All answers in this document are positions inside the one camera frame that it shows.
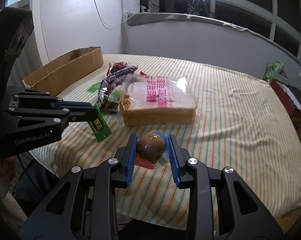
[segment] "packaged bread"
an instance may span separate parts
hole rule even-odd
[[[126,125],[193,123],[196,102],[185,78],[146,76],[127,86],[120,102]]]

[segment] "candy wrapper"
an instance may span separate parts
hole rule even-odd
[[[121,85],[128,74],[134,73],[137,67],[125,62],[109,64],[107,78],[100,85],[97,106],[102,112],[117,113],[118,103],[122,95]]]
[[[131,74],[123,91],[119,114],[126,125],[202,121],[186,78]]]
[[[138,140],[135,165],[154,170],[166,165],[168,160],[169,140],[166,134],[149,132]]]

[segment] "cardboard box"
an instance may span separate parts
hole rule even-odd
[[[103,65],[100,47],[76,49],[29,74],[26,88],[58,95],[64,89]]]
[[[292,91],[284,84],[273,80],[270,85],[286,108],[287,113],[292,119],[294,127],[297,129],[301,124],[301,103],[294,96]]]

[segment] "green snack package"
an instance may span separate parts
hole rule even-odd
[[[92,131],[97,139],[98,142],[101,142],[107,136],[112,134],[112,131],[108,127],[107,123],[105,122],[101,111],[98,106],[94,106],[98,110],[98,116],[95,121],[89,121],[88,124],[92,128]]]
[[[281,63],[280,61],[276,61],[274,64],[269,63],[267,65],[263,80],[266,81],[270,85],[273,80],[275,70],[282,66],[283,66],[283,63]]]
[[[90,86],[90,87],[87,89],[87,91],[88,91],[88,92],[95,93],[97,90],[99,90],[100,85],[101,85],[100,82],[99,82],[99,83],[96,83],[96,84],[93,84],[92,86]]]

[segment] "striped bedsheet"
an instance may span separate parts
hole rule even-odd
[[[280,100],[264,81],[247,74],[185,60],[104,55],[104,65],[59,97],[95,104],[87,88],[106,76],[108,63],[128,61],[147,75],[186,77],[203,121],[194,125],[126,127],[106,115],[113,134],[98,143],[87,122],[71,123],[62,140],[31,151],[44,167],[63,176],[72,166],[89,168],[115,155],[129,135],[159,130],[209,167],[233,167],[275,217],[301,206],[301,145]],[[214,226],[217,200],[212,194]],[[176,188],[169,163],[157,170],[135,167],[129,189],[116,191],[117,212],[172,228],[186,228],[189,190]]]

